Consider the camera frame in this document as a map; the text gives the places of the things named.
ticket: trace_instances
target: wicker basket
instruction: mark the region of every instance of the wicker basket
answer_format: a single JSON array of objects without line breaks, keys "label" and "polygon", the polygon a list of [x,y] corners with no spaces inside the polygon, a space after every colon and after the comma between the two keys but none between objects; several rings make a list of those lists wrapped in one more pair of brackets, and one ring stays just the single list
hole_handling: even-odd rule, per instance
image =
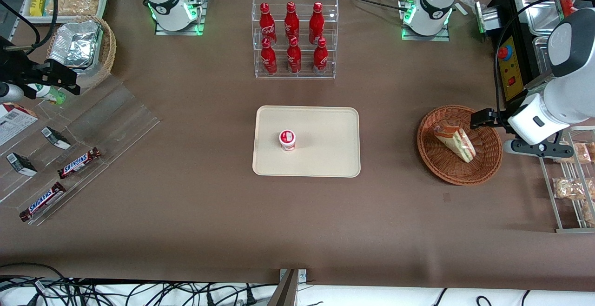
[{"label": "wicker basket", "polygon": [[[474,110],[458,105],[446,105],[431,111],[419,124],[417,147],[426,166],[438,177],[455,185],[478,185],[496,174],[502,163],[502,143],[495,129],[481,127],[471,130],[470,117]],[[435,126],[460,126],[476,149],[476,157],[465,163],[434,136]]]},{"label": "wicker basket", "polygon": [[[115,35],[110,26],[104,20],[97,18],[96,16],[79,16],[73,22],[85,22],[93,20],[98,24],[101,24],[104,28],[104,36],[101,41],[101,49],[99,53],[100,69],[95,75],[85,76],[79,75],[77,77],[77,84],[81,88],[91,88],[101,83],[110,75],[111,68],[113,66],[113,60],[115,59]],[[47,49],[47,56],[53,47],[53,42],[56,40],[57,31],[53,33],[52,38],[49,41],[49,48]]]}]

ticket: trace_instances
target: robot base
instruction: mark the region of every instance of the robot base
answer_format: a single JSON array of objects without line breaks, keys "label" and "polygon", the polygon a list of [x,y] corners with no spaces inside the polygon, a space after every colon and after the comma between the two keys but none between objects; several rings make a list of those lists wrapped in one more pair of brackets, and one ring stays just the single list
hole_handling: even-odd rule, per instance
[{"label": "robot base", "polygon": [[[411,8],[411,1],[410,0],[399,0],[399,7],[404,7],[406,9]],[[401,39],[407,41],[443,41],[448,42],[450,41],[450,35],[448,31],[448,24],[446,24],[436,35],[426,36],[420,35],[415,33],[410,26],[406,25],[403,20],[405,16],[405,12],[399,11],[399,16],[401,18]]]}]

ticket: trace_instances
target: red switch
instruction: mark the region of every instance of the red switch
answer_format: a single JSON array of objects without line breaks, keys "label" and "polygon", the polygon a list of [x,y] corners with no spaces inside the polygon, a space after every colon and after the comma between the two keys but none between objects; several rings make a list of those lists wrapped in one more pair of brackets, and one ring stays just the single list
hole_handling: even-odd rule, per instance
[{"label": "red switch", "polygon": [[500,60],[503,60],[507,56],[508,56],[508,49],[506,49],[506,47],[502,47],[502,48],[498,49],[498,58]]}]

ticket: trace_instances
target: coca-cola bottle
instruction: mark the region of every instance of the coca-cola bottle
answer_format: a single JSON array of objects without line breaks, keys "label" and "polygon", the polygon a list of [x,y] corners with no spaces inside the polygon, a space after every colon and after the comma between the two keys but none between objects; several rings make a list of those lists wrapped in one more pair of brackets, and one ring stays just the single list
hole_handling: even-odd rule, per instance
[{"label": "coca-cola bottle", "polygon": [[260,19],[262,37],[269,39],[271,46],[277,43],[277,35],[275,34],[275,20],[271,16],[270,9],[267,3],[261,4],[261,19]]},{"label": "coca-cola bottle", "polygon": [[287,39],[297,37],[299,40],[299,18],[296,14],[296,4],[293,1],[287,3],[287,15],[285,16],[285,35]]},{"label": "coca-cola bottle", "polygon": [[327,50],[327,40],[324,37],[318,39],[318,47],[314,49],[314,74],[324,75],[327,69],[327,57],[329,51]]},{"label": "coca-cola bottle", "polygon": [[289,39],[289,49],[287,49],[287,70],[290,73],[299,73],[302,69],[302,50],[298,46],[298,38]]},{"label": "coca-cola bottle", "polygon": [[316,1],[314,3],[314,13],[310,18],[310,43],[316,45],[318,38],[323,35],[324,30],[324,17],[323,17],[323,4]]},{"label": "coca-cola bottle", "polygon": [[275,50],[271,48],[269,39],[262,39],[261,58],[265,74],[274,75],[277,72],[277,57],[275,56]]}]

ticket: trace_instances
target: coca-cola logo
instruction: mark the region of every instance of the coca-cola logo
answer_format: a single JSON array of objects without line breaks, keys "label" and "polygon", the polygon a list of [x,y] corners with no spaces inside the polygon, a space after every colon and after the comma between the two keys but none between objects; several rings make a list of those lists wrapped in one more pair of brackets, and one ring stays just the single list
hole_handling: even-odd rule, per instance
[{"label": "coca-cola logo", "polygon": [[262,27],[262,34],[272,34],[275,32],[275,25]]}]

